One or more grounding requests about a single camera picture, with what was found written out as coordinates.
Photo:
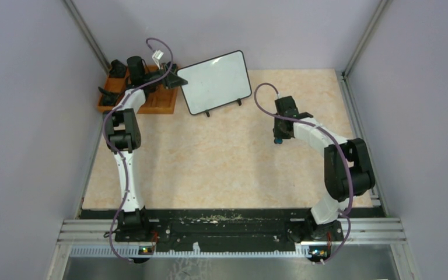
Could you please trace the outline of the small black-framed whiteboard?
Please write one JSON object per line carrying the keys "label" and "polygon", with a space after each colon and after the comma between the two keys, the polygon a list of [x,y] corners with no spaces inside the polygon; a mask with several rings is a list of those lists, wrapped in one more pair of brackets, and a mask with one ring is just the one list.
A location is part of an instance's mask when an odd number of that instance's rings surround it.
{"label": "small black-framed whiteboard", "polygon": [[188,112],[192,116],[237,103],[252,94],[244,52],[232,51],[185,66],[177,75],[187,81],[181,86]]}

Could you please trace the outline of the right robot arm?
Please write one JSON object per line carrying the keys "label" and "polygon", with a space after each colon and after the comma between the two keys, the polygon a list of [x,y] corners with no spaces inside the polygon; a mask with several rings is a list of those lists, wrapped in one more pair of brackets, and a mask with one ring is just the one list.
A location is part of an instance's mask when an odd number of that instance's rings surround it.
{"label": "right robot arm", "polygon": [[307,143],[324,159],[326,194],[307,214],[304,224],[289,229],[294,242],[321,240],[335,234],[338,218],[347,214],[354,197],[375,186],[375,175],[366,142],[333,133],[308,112],[299,112],[291,96],[275,100],[274,142],[298,139]]}

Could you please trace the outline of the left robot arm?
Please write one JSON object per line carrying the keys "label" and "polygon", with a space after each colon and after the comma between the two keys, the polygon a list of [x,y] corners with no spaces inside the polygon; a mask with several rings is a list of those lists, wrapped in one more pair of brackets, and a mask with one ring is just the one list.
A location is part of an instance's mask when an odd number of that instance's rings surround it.
{"label": "left robot arm", "polygon": [[146,214],[141,180],[136,171],[136,156],[142,142],[136,114],[159,86],[174,89],[187,84],[176,74],[177,69],[177,64],[169,61],[149,72],[143,58],[128,58],[125,89],[119,94],[114,107],[103,112],[101,133],[117,164],[121,188],[121,203],[107,234],[110,240],[142,242],[155,236]]}

